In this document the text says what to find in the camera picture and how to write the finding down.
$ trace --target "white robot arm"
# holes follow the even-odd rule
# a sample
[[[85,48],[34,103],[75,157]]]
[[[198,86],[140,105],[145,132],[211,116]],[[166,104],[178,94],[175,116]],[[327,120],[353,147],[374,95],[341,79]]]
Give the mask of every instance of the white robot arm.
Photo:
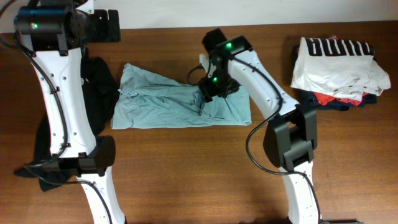
[[[93,3],[89,0],[77,7],[72,0],[41,0],[41,6],[29,4],[16,16],[16,34],[20,34],[22,43],[16,34],[14,38],[39,78],[53,155],[50,161],[25,168],[30,172],[37,167],[70,171],[79,182],[89,183],[82,186],[94,222],[123,224],[127,221],[112,180],[115,142],[111,136],[96,138],[92,133],[80,77],[85,44],[119,42],[119,19],[117,11],[97,11]]]
[[[209,60],[200,55],[206,77],[201,79],[199,87],[205,99],[211,101],[213,96],[226,97],[237,91],[239,85],[245,88],[265,119],[270,119],[264,138],[268,158],[281,173],[291,173],[283,175],[290,221],[293,224],[318,223],[320,212],[312,186],[313,150],[317,146],[315,112],[300,106],[281,89],[244,37],[227,40],[216,29],[207,33],[203,44],[211,62],[209,66]],[[296,127],[289,129],[289,123],[296,124]]]

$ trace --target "cloth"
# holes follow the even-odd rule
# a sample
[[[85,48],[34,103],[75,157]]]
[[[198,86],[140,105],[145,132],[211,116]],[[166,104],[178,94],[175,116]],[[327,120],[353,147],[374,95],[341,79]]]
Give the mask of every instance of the cloth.
[[[344,103],[351,103],[353,106],[358,106],[358,105],[360,105],[362,103],[362,99],[361,99],[361,101],[352,100],[352,99],[340,99],[340,98],[335,98],[333,96],[328,96],[328,95],[325,95],[325,94],[322,94],[322,93],[317,93],[317,92],[314,92],[314,95],[317,98],[318,103],[323,105],[323,106],[327,105],[329,102],[333,101],[334,99],[336,99],[336,100],[338,100],[340,102],[344,102]]]
[[[360,101],[391,87],[367,43],[301,38],[291,87]]]
[[[105,128],[105,123],[113,115],[114,106],[119,99],[118,85],[113,79],[111,72],[102,58],[88,58],[88,50],[81,59],[81,88],[85,99],[90,128],[95,136],[99,135]],[[32,163],[38,163],[42,160],[51,159],[50,154],[50,125],[47,114],[36,132],[34,159]],[[33,169],[41,177],[58,183],[65,183],[71,177],[69,171],[51,171],[46,172],[43,168]],[[34,176],[24,168],[14,171],[14,175],[19,177]],[[45,192],[57,185],[46,184],[39,180],[40,188]]]
[[[111,127],[186,128],[211,125],[249,125],[249,95],[243,87],[227,96],[205,103],[197,86],[124,66]]]
[[[40,123],[39,128],[36,132],[35,139],[35,151],[33,155],[32,163],[39,163],[42,160],[51,159],[50,154],[50,125],[47,114],[44,115],[42,122]],[[69,171],[51,171],[46,172],[43,168],[32,169],[36,174],[39,174],[41,177],[46,180],[57,182],[57,183],[65,183],[71,177]],[[14,175],[19,177],[28,177],[28,178],[36,178],[36,176],[30,174],[25,168],[20,168],[14,171]],[[48,190],[57,188],[59,186],[47,184],[41,180],[39,180],[39,185],[42,191],[46,192]]]
[[[113,116],[119,100],[118,84],[102,58],[88,58],[88,50],[81,60],[81,88],[85,99],[88,122],[95,136],[105,128]]]
[[[317,110],[338,110],[338,111],[347,111],[354,105],[351,103],[345,103],[342,101],[338,101],[336,98],[330,102],[328,102],[326,105],[321,105],[314,92],[311,91],[305,91],[305,90],[299,90],[300,93],[300,100],[301,104],[303,105],[308,105],[311,108],[317,109]],[[377,103],[377,96],[373,94],[368,94],[363,97],[362,102],[357,106],[357,107],[365,107],[367,104],[376,104]]]

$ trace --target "stack of clothes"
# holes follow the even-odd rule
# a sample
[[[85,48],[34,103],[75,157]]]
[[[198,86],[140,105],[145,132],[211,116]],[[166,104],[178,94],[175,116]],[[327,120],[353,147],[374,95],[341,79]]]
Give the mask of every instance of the stack of clothes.
[[[294,55],[291,87],[300,91],[303,104],[318,110],[375,104],[391,87],[388,74],[374,60],[373,47],[365,42],[302,37]]]

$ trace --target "brown wooden surface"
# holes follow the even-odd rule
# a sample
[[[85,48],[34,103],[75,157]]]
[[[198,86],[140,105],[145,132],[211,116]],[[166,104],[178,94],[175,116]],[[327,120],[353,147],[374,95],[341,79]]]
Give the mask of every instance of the brown wooden surface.
[[[118,44],[90,44],[119,81],[123,65],[184,82],[204,53],[201,39],[211,28],[123,30]],[[398,223],[398,22],[224,27],[255,47],[262,64],[284,90],[291,89],[292,47],[301,36],[366,41],[390,74],[392,89],[379,103],[346,112],[318,112],[314,184],[324,219]],[[0,223],[92,223],[79,186],[43,193],[37,180],[12,171],[32,159],[35,131],[45,111],[32,66],[18,50],[0,49]],[[199,79],[203,72],[196,72]],[[253,124],[186,129],[128,129],[103,134],[117,145],[113,180],[129,223],[265,222],[287,216],[280,177],[265,174],[248,159],[244,142],[262,121],[254,104]],[[262,151],[264,130],[252,139]]]

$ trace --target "wrinkled fabric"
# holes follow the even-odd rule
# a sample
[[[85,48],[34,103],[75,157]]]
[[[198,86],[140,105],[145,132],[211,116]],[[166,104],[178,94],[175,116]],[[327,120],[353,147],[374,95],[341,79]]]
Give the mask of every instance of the wrinkled fabric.
[[[249,95],[243,87],[226,99],[214,97],[205,103],[197,86],[126,64],[119,92],[113,129],[251,124]]]
[[[342,48],[346,55],[326,56],[333,53],[330,49],[336,41],[339,40],[326,40],[328,46],[323,46],[320,39],[301,38],[292,88],[361,101],[364,92],[380,96],[391,87],[388,74],[373,60],[373,55],[365,55],[370,49],[367,43],[363,43],[365,49],[359,49],[361,55],[349,55],[349,50],[355,52],[353,46],[359,43],[349,41],[350,45],[343,44]]]

